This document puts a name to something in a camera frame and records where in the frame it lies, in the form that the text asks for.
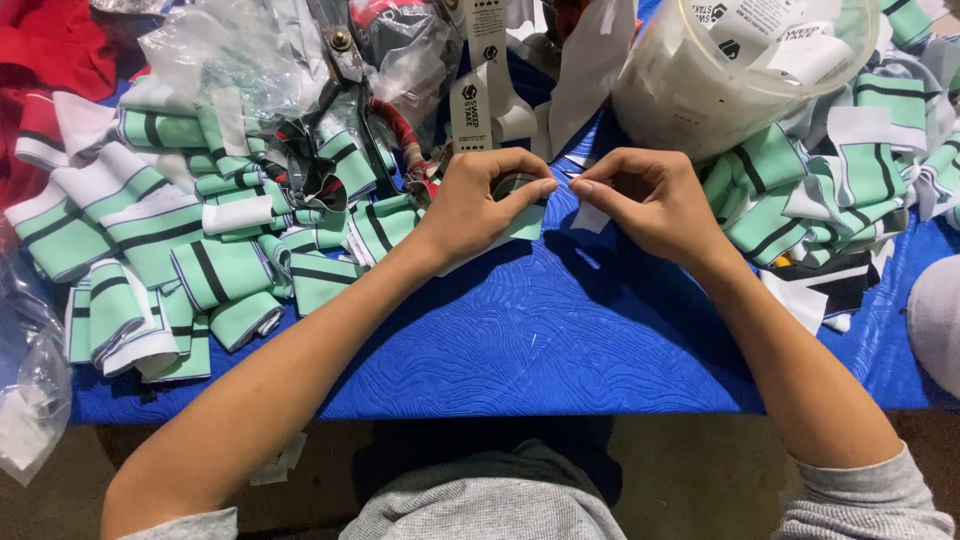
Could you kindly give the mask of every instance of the grey sleeve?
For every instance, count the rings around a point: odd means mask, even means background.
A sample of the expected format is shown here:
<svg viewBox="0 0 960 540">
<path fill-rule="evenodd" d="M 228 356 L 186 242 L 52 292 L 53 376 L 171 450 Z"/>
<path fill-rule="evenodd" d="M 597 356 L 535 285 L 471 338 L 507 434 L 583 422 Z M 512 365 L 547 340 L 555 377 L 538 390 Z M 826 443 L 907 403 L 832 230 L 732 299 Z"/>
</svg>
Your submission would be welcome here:
<svg viewBox="0 0 960 540">
<path fill-rule="evenodd" d="M 237 508 L 186 516 L 128 534 L 120 540 L 233 540 L 237 537 Z"/>
<path fill-rule="evenodd" d="M 904 540 L 953 538 L 953 519 L 933 507 L 906 444 L 896 457 L 858 469 L 798 464 L 806 497 L 786 507 L 773 538 Z"/>
</svg>

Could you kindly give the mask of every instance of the hand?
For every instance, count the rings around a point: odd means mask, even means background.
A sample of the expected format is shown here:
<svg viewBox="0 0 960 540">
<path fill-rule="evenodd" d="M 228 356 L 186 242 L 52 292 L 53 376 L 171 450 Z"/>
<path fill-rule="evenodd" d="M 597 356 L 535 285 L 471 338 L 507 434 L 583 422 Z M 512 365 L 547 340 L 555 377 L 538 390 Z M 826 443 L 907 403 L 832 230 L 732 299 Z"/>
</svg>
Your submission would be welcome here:
<svg viewBox="0 0 960 540">
<path fill-rule="evenodd" d="M 683 153 L 617 148 L 570 181 L 570 189 L 613 218 L 640 248 L 688 271 L 741 258 Z"/>
<path fill-rule="evenodd" d="M 491 183 L 509 172 L 539 180 L 495 202 Z M 436 256 L 438 270 L 490 247 L 524 209 L 557 188 L 546 162 L 522 148 L 457 154 L 423 219 L 404 242 Z"/>
</svg>

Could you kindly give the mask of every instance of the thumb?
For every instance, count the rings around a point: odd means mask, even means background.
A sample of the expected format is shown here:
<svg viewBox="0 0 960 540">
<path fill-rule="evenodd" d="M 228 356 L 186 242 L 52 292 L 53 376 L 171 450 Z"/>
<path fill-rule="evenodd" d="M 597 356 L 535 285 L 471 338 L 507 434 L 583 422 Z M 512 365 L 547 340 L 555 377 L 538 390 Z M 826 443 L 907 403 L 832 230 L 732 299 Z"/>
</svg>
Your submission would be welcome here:
<svg viewBox="0 0 960 540">
<path fill-rule="evenodd" d="M 497 205 L 513 220 L 530 205 L 553 193 L 555 189 L 557 189 L 557 181 L 552 178 L 534 180 L 504 197 Z"/>
<path fill-rule="evenodd" d="M 570 190 L 582 201 L 597 207 L 614 220 L 624 223 L 636 214 L 639 205 L 606 184 L 578 178 L 570 181 Z"/>
</svg>

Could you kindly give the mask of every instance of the blue quilted fabric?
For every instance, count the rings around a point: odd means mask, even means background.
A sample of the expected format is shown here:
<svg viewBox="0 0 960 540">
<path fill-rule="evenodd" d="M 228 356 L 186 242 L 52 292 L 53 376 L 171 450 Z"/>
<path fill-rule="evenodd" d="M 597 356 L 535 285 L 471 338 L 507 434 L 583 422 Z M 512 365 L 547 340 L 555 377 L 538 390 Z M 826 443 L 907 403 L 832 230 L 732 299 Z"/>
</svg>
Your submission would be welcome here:
<svg viewBox="0 0 960 540">
<path fill-rule="evenodd" d="M 640 17 L 654 6 L 642 3 Z M 510 61 L 521 97 L 531 105 L 549 99 L 550 79 Z M 596 158 L 627 143 L 612 114 L 601 112 L 567 154 Z M 511 242 L 429 282 L 373 335 L 318 418 L 763 410 L 743 359 L 699 286 L 615 227 L 600 234 L 571 231 L 577 200 L 564 172 L 580 169 L 566 158 L 551 167 L 561 187 L 550 197 L 542 239 Z M 912 216 L 851 330 L 818 332 L 884 408 L 956 405 L 918 368 L 901 311 L 921 272 L 958 252 L 960 235 L 942 218 L 920 224 Z M 272 335 L 295 322 L 288 306 Z M 72 421 L 169 420 L 262 342 L 228 355 L 210 341 L 212 376 L 202 382 L 148 386 L 135 373 L 105 380 L 80 366 Z"/>
</svg>

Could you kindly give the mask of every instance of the person's right hand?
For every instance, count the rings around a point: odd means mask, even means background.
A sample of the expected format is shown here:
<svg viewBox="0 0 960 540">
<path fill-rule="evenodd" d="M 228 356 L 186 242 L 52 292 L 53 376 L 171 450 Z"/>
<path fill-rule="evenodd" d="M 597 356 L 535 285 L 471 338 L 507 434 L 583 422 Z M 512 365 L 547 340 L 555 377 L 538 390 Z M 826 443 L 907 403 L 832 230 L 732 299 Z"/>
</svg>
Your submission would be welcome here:
<svg viewBox="0 0 960 540">
<path fill-rule="evenodd" d="M 571 180 L 570 189 L 613 218 L 640 248 L 688 271 L 741 258 L 683 153 L 617 148 Z"/>
</svg>

